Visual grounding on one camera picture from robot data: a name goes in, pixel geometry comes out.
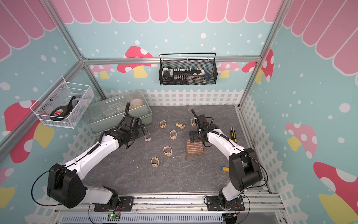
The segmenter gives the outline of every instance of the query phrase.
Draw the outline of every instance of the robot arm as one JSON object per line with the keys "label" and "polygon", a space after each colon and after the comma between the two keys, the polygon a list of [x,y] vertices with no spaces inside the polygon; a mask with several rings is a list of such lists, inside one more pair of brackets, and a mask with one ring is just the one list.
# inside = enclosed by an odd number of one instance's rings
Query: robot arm
{"label": "robot arm", "polygon": [[129,113],[129,102],[121,122],[107,132],[103,132],[98,142],[64,165],[55,164],[49,173],[47,195],[68,208],[80,203],[101,204],[107,209],[115,209],[118,202],[118,192],[108,187],[85,186],[82,179],[108,154],[122,145],[149,133],[141,120]]}
{"label": "robot arm", "polygon": [[197,130],[190,132],[191,142],[210,142],[216,146],[229,160],[229,183],[219,191],[220,204],[229,209],[235,199],[246,188],[262,180],[262,172],[258,158],[252,148],[245,149],[222,133],[215,124],[209,124],[205,115],[194,114]]}

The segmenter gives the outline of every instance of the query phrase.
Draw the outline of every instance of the wire mesh basket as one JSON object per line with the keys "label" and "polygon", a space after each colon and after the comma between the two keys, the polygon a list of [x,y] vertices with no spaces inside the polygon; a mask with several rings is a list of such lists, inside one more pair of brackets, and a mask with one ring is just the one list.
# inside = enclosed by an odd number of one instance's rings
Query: wire mesh basket
{"label": "wire mesh basket", "polygon": [[160,85],[216,84],[215,56],[215,53],[160,54]]}
{"label": "wire mesh basket", "polygon": [[[93,100],[94,93],[91,86],[62,79],[57,80],[30,109],[44,125],[74,128]],[[49,93],[56,83],[59,84]]]}

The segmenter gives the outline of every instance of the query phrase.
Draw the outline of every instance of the gray stone floor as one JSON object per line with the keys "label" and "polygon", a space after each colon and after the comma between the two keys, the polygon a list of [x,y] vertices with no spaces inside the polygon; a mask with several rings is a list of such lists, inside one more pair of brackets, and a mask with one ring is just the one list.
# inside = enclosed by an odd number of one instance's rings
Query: gray stone floor
{"label": "gray stone floor", "polygon": [[[185,160],[184,142],[189,139],[189,132],[195,130],[190,125],[191,108],[197,115],[213,117],[214,124],[227,136],[233,126],[237,144],[247,147],[234,106],[152,106],[153,122],[147,125],[152,140],[137,139],[128,150],[122,146],[95,166],[82,182],[96,187],[107,186],[120,194],[218,191],[223,188],[229,182],[229,175],[220,168],[229,164],[215,146],[204,148],[204,155]],[[167,125],[161,129],[159,122],[163,119]],[[185,124],[186,128],[182,130],[175,123]],[[177,131],[176,140],[170,139],[171,130]],[[163,153],[164,146],[172,147],[171,157]],[[159,158],[159,167],[152,167],[152,157]]]}

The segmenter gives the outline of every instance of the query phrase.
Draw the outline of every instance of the yellow box cutter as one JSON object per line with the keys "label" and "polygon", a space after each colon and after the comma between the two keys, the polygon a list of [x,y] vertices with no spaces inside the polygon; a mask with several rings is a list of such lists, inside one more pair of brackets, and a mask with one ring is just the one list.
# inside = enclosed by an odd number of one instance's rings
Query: yellow box cutter
{"label": "yellow box cutter", "polygon": [[231,135],[231,140],[233,140],[234,142],[237,142],[236,133],[235,133],[234,127],[231,127],[231,129],[230,129],[230,135]]}

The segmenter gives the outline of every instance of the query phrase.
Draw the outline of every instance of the black wire basket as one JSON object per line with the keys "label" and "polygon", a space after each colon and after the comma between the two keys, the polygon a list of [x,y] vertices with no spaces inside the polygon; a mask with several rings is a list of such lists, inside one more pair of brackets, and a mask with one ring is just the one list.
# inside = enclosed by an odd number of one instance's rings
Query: black wire basket
{"label": "black wire basket", "polygon": [[215,53],[160,54],[160,85],[216,84],[215,56]]}

